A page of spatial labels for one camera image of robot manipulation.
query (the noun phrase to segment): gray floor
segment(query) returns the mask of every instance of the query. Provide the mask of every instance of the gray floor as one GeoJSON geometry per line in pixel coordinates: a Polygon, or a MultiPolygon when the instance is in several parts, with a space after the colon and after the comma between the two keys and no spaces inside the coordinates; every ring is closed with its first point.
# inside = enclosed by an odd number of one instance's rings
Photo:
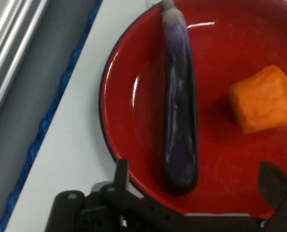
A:
{"type": "Polygon", "coordinates": [[[51,0],[0,111],[0,218],[94,2],[51,0]]]}

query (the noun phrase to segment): carrot piece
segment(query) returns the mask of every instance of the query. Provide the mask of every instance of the carrot piece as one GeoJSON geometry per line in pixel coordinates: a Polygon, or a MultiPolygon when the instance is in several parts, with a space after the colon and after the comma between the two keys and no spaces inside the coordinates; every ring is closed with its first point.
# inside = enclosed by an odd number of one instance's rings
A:
{"type": "Polygon", "coordinates": [[[287,76],[275,65],[234,84],[229,98],[244,133],[287,125],[287,76]]]}

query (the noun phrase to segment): eggplant stem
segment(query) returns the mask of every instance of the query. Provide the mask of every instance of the eggplant stem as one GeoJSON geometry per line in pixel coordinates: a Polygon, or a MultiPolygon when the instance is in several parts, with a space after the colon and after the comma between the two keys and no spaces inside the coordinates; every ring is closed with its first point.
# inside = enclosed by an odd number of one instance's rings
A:
{"type": "Polygon", "coordinates": [[[163,0],[163,8],[164,11],[175,7],[175,4],[173,3],[173,0],[163,0]]]}

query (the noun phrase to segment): orange vegetable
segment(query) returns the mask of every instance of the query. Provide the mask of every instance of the orange vegetable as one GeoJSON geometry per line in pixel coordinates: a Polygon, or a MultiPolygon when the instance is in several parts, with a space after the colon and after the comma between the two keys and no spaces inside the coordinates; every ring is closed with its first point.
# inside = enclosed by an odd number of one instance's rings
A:
{"type": "Polygon", "coordinates": [[[234,84],[229,98],[244,133],[287,125],[287,76],[275,65],[234,84]]]}

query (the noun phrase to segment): table surface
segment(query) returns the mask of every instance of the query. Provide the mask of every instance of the table surface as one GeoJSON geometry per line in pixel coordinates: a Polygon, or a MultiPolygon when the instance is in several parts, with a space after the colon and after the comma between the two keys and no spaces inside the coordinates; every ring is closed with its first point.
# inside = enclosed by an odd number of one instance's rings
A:
{"type": "MultiPolygon", "coordinates": [[[[101,76],[118,38],[158,1],[103,0],[7,232],[43,232],[58,193],[80,190],[88,195],[94,184],[112,180],[115,163],[99,122],[101,76]]],[[[140,195],[133,187],[130,190],[140,195]]]]}

